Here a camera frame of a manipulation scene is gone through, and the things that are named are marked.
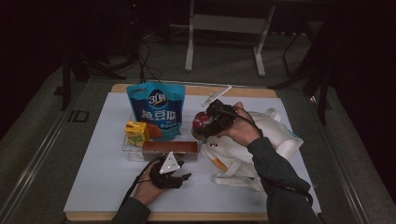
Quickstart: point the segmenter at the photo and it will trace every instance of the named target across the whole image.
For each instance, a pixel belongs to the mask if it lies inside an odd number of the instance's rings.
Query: blue snack bag
[[[148,124],[153,141],[171,141],[180,135],[186,87],[147,82],[126,89],[136,121]]]

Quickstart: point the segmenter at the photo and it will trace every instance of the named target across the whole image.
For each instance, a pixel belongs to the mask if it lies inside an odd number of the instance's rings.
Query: gray sleeve
[[[291,164],[278,155],[266,137],[258,138],[247,150],[253,155],[254,167],[262,178],[268,195],[267,212],[271,223],[318,223],[318,218],[305,196],[277,188],[265,179],[309,191],[310,186],[297,176]]]
[[[129,198],[111,220],[112,224],[145,224],[151,211],[135,198]]]

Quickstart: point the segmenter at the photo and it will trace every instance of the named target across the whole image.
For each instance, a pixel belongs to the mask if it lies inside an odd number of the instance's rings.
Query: dark background
[[[189,1],[145,2],[139,11],[144,15],[134,16],[144,16],[147,25],[163,36],[168,35],[169,23],[188,24]],[[136,50],[133,42],[124,41],[134,35],[127,27],[131,19],[127,3],[123,0],[2,1],[0,137],[44,80],[61,66],[71,43],[101,61],[106,61],[110,54]],[[223,13],[240,13],[241,16],[262,13],[254,8],[240,10],[240,7],[241,4],[229,5]],[[392,0],[337,1],[332,9],[308,10],[298,4],[283,5],[276,9],[271,29],[291,34],[300,32],[305,20],[326,19],[311,57],[331,55],[331,85],[336,88],[389,194],[396,201],[394,8]],[[213,3],[204,1],[197,10],[210,12]]]

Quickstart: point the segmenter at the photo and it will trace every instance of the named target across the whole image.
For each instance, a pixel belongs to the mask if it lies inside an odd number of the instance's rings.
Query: table
[[[114,86],[112,92],[107,96],[92,140],[64,208],[66,216],[70,220],[110,220],[115,215],[123,195],[132,184],[134,177],[146,164],[142,161],[127,161],[125,152],[121,151],[122,127],[132,112],[124,93],[126,86],[127,84]],[[207,96],[219,89],[222,88],[187,86],[182,135],[190,132],[193,116],[199,109],[202,109],[199,104],[196,104],[197,100],[205,99],[200,95]],[[276,98],[274,91],[232,88],[221,98],[225,104],[246,99],[251,99],[251,101],[244,101],[246,108],[253,108],[257,101],[265,101],[267,106],[273,106],[280,110],[282,118],[284,118],[282,120],[291,129],[286,111],[280,99]],[[291,164],[299,176],[310,183],[299,152],[292,158]],[[253,221],[267,219],[265,193],[214,184],[211,174],[218,173],[219,170],[209,159],[200,156],[198,162],[186,163],[182,167],[182,171],[192,173],[191,179],[185,182],[181,189],[168,191],[166,197],[161,197],[150,206],[152,214],[149,220]],[[314,197],[314,211],[318,213],[320,206],[316,193],[313,189],[310,190],[310,193]]]

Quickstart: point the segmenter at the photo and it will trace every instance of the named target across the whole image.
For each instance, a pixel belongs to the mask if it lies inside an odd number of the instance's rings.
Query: brown box
[[[173,151],[177,160],[198,160],[198,142],[145,142],[142,149],[145,161],[152,161],[171,151]]]

